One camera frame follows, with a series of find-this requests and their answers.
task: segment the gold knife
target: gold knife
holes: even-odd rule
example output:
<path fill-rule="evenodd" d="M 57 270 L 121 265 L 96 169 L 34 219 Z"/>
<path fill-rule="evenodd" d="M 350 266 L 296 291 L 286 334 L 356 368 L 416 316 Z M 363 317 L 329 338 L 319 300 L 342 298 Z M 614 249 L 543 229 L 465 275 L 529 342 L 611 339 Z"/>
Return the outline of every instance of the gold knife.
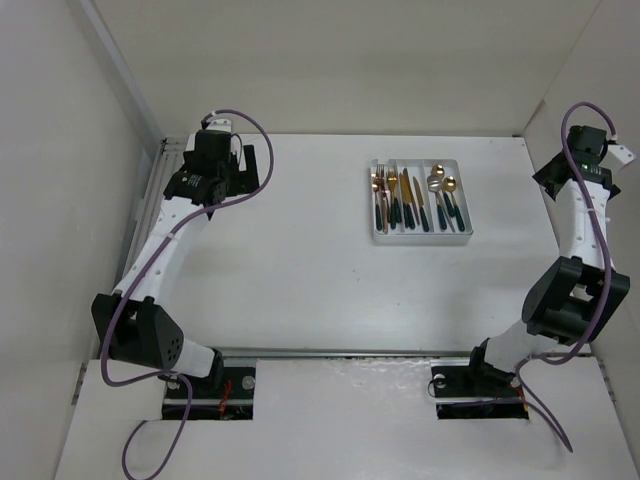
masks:
<path fill-rule="evenodd" d="M 402 213 L 404 214 L 404 228 L 414 229 L 416 228 L 416 223 L 413 220 L 411 206 L 409 205 L 411 190 L 404 175 L 400 175 L 400 191 L 402 192 Z"/>
<path fill-rule="evenodd" d="M 409 196 L 411 197 L 411 206 L 413 207 L 413 213 L 416 215 L 416 223 L 420 225 L 420 215 L 418 214 L 418 208 L 416 207 L 416 201 L 413 198 L 413 192 L 411 191 L 411 183 L 409 182 L 409 172 L 405 168 L 402 171 L 402 176 L 407 184 L 407 190 L 409 190 Z"/>
<path fill-rule="evenodd" d="M 416 189 L 416 198 L 418 199 L 418 206 L 420 207 L 420 219 L 422 220 L 422 230 L 429 231 L 429 222 L 427 221 L 427 214 L 424 213 L 424 199 L 422 198 L 422 191 L 420 190 L 420 182 L 416 177 L 413 177 L 413 186 Z"/>

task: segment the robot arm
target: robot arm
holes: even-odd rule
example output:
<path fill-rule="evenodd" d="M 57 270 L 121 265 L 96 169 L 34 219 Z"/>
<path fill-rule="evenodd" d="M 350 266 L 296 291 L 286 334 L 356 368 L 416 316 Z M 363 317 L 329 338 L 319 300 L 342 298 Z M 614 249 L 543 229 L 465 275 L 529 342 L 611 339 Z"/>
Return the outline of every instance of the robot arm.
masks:
<path fill-rule="evenodd" d="M 612 183 L 612 172 L 631 163 L 635 155 L 624 146 L 607 144 L 606 133 L 591 127 L 571 128 L 568 142 L 606 238 L 606 204 L 620 192 Z M 534 179 L 556 201 L 560 257 L 530 290 L 521 320 L 472 352 L 472 372 L 502 382 L 513 379 L 521 360 L 580 339 L 602 292 L 602 251 L 564 154 L 558 154 Z M 628 291 L 629 277 L 614 271 L 605 309 L 589 341 L 597 337 Z"/>
<path fill-rule="evenodd" d="M 221 377 L 220 353 L 185 338 L 162 305 L 211 214 L 193 218 L 175 235 L 171 234 L 174 227 L 203 207 L 219 204 L 226 197 L 251 193 L 259 186 L 253 147 L 244 147 L 246 170 L 240 171 L 239 152 L 231 151 L 231 129 L 229 120 L 210 120 L 203 122 L 202 130 L 189 136 L 184 164 L 164 190 L 160 213 L 140 255 L 111 295 L 96 296 L 91 312 L 103 342 L 122 292 L 132 285 L 139 269 L 158 246 L 167 237 L 171 239 L 133 291 L 123 318 L 118 319 L 109 348 L 110 358 L 214 382 Z"/>

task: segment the white tray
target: white tray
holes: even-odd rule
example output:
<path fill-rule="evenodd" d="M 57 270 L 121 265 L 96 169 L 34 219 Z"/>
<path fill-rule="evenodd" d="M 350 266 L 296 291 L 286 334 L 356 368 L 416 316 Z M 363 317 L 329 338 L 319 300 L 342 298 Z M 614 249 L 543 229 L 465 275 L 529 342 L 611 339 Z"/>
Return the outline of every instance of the white tray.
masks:
<path fill-rule="evenodd" d="M 376 168 L 378 164 L 385 166 L 395 167 L 398 173 L 398 177 L 402 174 L 402 171 L 406 168 L 409 174 L 409 184 L 413 192 L 414 198 L 417 197 L 415 188 L 413 185 L 413 178 L 417 178 L 420 183 L 420 190 L 424 199 L 424 210 L 427 220 L 429 222 L 429 231 L 425 232 L 422 228 L 422 224 L 418 225 L 416 222 L 416 228 L 405 228 L 404 220 L 396 225 L 395 229 L 391 229 L 389 226 L 389 233 L 383 233 L 376 230 L 376 213 L 375 213 L 375 196 L 373 190 L 371 190 L 371 230 L 373 232 L 373 240 L 376 243 L 388 244 L 388 245 L 465 245 L 469 242 L 471 235 L 473 234 L 473 227 L 471 225 L 471 218 L 469 216 L 469 208 L 467 205 L 467 199 L 464 194 L 464 186 L 462 183 L 462 176 L 458 169 L 458 162 L 455 160 L 389 160 L 388 162 L 379 162 L 378 160 L 371 161 L 371 177 L 375 177 Z M 455 228 L 455 233 L 451 231 L 448 226 L 446 231 L 440 230 L 437 213 L 437 203 L 435 195 L 427 189 L 427 177 L 431 174 L 431 168 L 434 165 L 442 165 L 445 169 L 445 176 L 453 176 L 457 182 L 457 188 L 454 192 L 454 196 L 460 208 L 462 219 L 465 224 L 465 231 L 459 232 L 458 225 L 455 218 L 451 218 L 451 222 Z M 402 209 L 402 189 L 400 188 L 400 181 L 396 185 L 396 196 L 400 202 L 400 210 Z M 387 198 L 390 201 L 390 192 L 387 185 Z"/>

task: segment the white table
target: white table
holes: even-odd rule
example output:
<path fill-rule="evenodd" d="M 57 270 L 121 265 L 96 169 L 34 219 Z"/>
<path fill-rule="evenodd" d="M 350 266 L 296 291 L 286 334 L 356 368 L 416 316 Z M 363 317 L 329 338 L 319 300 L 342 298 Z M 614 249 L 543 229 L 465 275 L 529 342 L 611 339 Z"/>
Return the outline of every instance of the white table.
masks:
<path fill-rule="evenodd" d="M 243 138 L 255 144 L 264 176 L 264 142 Z M 273 144 L 271 184 L 215 214 L 166 305 L 200 343 L 469 351 L 519 318 L 526 293 L 557 258 L 521 138 L 274 135 Z M 474 226 L 469 244 L 374 244 L 374 158 L 457 160 Z M 169 163 L 165 178 L 179 166 Z"/>
<path fill-rule="evenodd" d="M 541 362 L 523 375 L 573 443 L 536 414 L 525 420 L 437 420 L 428 361 L 260 361 L 252 421 L 192 421 L 158 480 L 638 480 L 595 358 Z M 114 378 L 141 369 L 110 362 Z M 89 364 L 56 480 L 122 480 L 122 447 L 160 417 L 163 383 L 107 387 Z M 162 460 L 177 422 L 134 438 L 137 478 Z"/>

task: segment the fork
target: fork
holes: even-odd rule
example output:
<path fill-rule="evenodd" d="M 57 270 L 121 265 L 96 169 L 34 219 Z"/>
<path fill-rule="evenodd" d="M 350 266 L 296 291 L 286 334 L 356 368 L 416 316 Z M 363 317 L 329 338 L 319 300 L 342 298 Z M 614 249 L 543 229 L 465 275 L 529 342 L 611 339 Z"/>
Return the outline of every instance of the fork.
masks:
<path fill-rule="evenodd" d="M 384 165 L 378 165 L 376 168 L 376 184 L 378 185 L 380 195 L 382 195 L 382 230 L 384 233 L 389 233 L 389 203 L 384 185 Z"/>
<path fill-rule="evenodd" d="M 389 167 L 389 170 L 387 171 L 387 183 L 389 184 L 389 190 L 391 191 L 391 229 L 395 229 L 396 223 L 402 222 L 400 204 L 396 198 L 396 184 L 398 183 L 398 176 L 396 174 L 395 167 Z"/>

